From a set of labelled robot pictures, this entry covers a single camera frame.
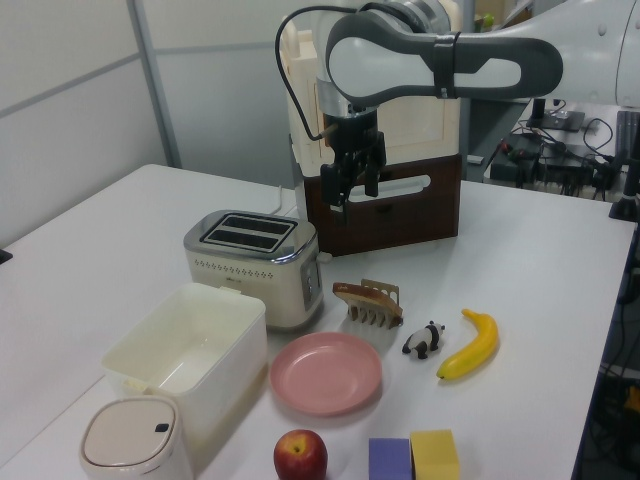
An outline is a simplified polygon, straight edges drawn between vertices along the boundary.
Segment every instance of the toy panda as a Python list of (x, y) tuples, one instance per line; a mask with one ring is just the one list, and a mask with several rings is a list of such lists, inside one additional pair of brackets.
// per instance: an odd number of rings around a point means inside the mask
[(427, 352), (435, 352), (438, 349), (438, 342), (444, 333), (444, 325), (429, 322), (429, 325), (418, 330), (404, 343), (402, 353), (411, 353), (415, 350), (418, 358), (424, 360), (427, 358)]

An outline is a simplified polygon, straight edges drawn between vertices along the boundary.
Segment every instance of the trash can lid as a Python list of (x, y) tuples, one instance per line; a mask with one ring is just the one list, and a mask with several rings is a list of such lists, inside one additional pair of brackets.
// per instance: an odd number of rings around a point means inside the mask
[(133, 397), (110, 403), (87, 428), (82, 453), (98, 467), (127, 467), (162, 453), (176, 432), (176, 411), (157, 397)]

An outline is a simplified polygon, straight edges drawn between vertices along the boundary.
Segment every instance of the purple block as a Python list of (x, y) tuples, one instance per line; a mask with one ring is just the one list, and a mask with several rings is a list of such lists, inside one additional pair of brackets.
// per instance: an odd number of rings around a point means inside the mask
[(408, 438), (369, 439), (369, 480), (412, 480)]

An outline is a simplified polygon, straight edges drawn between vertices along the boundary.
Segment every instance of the white table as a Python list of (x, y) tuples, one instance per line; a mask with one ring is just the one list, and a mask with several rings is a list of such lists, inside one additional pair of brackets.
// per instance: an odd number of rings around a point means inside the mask
[[(15, 258), (0, 266), (3, 342), (22, 346), (0, 353), (3, 386), (15, 389), (9, 398), (16, 402), (5, 402), (3, 389), (0, 411), (5, 422), (36, 418), (29, 430), (35, 438), (0, 478), (85, 478), (81, 435), (115, 398), (101, 379), (100, 357), (189, 281), (182, 238), (196, 221), (221, 208), (269, 211), (275, 192), (145, 167), (7, 249)], [(292, 192), (285, 193), (287, 204)], [(377, 335), (381, 397), (353, 414), (318, 419), (279, 405), (265, 383), (229, 422), (228, 438), (213, 445), (215, 457), (199, 478), (275, 480), (275, 442), (302, 427), (325, 439), (331, 480), (367, 478), (369, 437), (440, 428), (453, 430), (462, 480), (569, 479), (634, 228), (609, 219), (608, 210), (601, 202), (463, 182), (458, 237), (323, 265), (325, 308), (310, 331), (354, 332), (346, 305), (331, 294), (334, 281), (364, 277), (400, 287), (404, 325), (386, 334), (355, 332)], [(34, 286), (36, 272), (42, 279)], [(10, 282), (12, 293), (4, 293)], [(443, 383), (435, 376), (440, 362), (475, 335), (460, 315), (464, 307), (497, 319), (500, 350), (468, 378)], [(6, 320), (7, 312), (17, 319)], [(447, 327), (441, 352), (424, 362), (403, 356), (406, 337), (429, 320)], [(56, 343), (30, 357), (27, 348), (49, 339), (34, 340), (16, 325), (27, 322), (32, 333), (46, 327)], [(292, 338), (270, 334), (270, 358)], [(32, 360), (25, 369), (14, 358)], [(40, 414), (52, 399), (56, 408)], [(68, 408), (56, 417), (62, 405)]]

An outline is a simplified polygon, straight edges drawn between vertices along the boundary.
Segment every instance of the small white canister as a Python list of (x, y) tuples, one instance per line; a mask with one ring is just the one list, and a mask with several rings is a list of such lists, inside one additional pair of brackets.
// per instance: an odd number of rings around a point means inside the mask
[(80, 463), (91, 480), (193, 480), (178, 408), (159, 396), (103, 407), (84, 434)]

